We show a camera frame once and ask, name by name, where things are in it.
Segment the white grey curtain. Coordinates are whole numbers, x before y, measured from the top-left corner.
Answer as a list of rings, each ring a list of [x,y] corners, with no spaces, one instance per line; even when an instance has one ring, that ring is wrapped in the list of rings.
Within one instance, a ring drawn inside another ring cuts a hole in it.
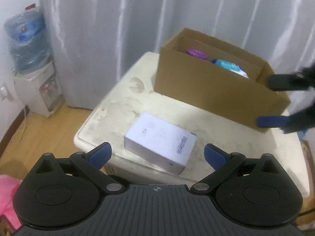
[[[314,62],[314,0],[40,0],[66,104],[93,109],[146,52],[190,28],[268,61]]]

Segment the white water dispenser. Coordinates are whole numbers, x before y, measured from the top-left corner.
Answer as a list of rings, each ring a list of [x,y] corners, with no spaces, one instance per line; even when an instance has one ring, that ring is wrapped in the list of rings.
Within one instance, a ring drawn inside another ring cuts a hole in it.
[[[63,102],[53,60],[30,74],[16,72],[13,83],[20,101],[31,112],[46,118],[54,114]]]

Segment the white wall socket with plug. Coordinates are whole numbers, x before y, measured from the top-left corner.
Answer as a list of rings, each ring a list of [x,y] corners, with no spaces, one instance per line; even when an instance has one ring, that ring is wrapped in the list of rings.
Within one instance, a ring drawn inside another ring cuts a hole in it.
[[[6,83],[2,84],[0,86],[0,96],[1,96],[1,100],[5,100],[9,95],[9,91],[8,91],[8,88],[7,88],[7,85]]]

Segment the blue water jug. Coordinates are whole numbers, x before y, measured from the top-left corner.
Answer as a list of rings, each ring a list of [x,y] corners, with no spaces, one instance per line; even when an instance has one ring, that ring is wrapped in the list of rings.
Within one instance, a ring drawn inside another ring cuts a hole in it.
[[[43,67],[51,56],[44,16],[40,8],[25,10],[4,23],[15,70],[30,74]]]

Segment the purple lid air freshener jar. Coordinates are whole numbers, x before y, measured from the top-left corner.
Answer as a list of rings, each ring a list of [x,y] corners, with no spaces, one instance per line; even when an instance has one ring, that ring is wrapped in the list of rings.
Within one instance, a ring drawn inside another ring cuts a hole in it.
[[[207,60],[208,55],[204,53],[203,51],[194,49],[194,48],[188,48],[186,49],[186,54],[193,56],[195,58],[201,59],[201,60]]]

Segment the blue white wet wipes pack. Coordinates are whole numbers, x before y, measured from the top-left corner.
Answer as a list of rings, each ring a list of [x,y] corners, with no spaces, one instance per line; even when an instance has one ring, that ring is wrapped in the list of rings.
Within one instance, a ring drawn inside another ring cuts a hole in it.
[[[243,76],[245,78],[249,78],[247,73],[237,64],[235,63],[232,63],[232,62],[228,62],[228,61],[225,61],[225,60],[221,60],[221,59],[214,59],[214,60],[211,60],[211,63],[213,63],[214,65],[217,65],[221,68],[224,68],[228,71],[231,71],[235,74],[238,74],[240,76]]]

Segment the brown cardboard box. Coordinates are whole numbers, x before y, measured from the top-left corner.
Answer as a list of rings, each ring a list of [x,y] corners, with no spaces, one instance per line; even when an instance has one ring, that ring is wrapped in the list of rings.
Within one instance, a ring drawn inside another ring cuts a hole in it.
[[[194,48],[208,55],[186,54]],[[245,78],[211,63],[221,59],[239,65]],[[267,61],[235,45],[184,28],[160,48],[154,91],[256,129],[259,116],[279,116],[290,105],[286,92],[266,87],[274,71]]]

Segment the white cardboard box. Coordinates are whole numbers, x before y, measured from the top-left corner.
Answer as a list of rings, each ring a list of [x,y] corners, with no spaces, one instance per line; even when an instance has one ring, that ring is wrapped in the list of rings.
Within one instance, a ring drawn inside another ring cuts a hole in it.
[[[180,174],[197,136],[150,113],[143,112],[124,136],[127,150],[164,170]]]

